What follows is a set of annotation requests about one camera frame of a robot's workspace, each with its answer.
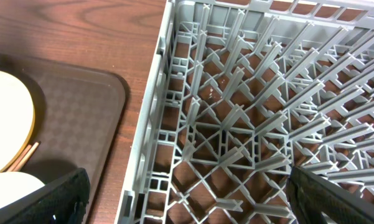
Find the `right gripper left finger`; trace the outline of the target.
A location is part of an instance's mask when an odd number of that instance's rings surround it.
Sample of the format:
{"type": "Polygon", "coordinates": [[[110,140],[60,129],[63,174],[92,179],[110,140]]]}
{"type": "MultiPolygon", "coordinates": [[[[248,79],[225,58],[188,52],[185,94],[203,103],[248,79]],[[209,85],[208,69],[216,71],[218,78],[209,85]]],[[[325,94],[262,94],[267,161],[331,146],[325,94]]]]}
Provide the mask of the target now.
{"type": "Polygon", "coordinates": [[[77,168],[0,208],[0,223],[81,224],[89,197],[88,174],[84,168],[77,168]]]}

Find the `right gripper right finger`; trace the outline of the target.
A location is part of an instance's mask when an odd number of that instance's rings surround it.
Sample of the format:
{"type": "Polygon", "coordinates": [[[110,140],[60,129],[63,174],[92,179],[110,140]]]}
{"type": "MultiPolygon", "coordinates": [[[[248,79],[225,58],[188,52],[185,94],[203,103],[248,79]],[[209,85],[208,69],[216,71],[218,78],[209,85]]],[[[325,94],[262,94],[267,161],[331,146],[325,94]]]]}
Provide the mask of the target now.
{"type": "Polygon", "coordinates": [[[298,223],[374,224],[374,204],[330,183],[313,172],[295,166],[286,184],[286,195],[298,223]]]}

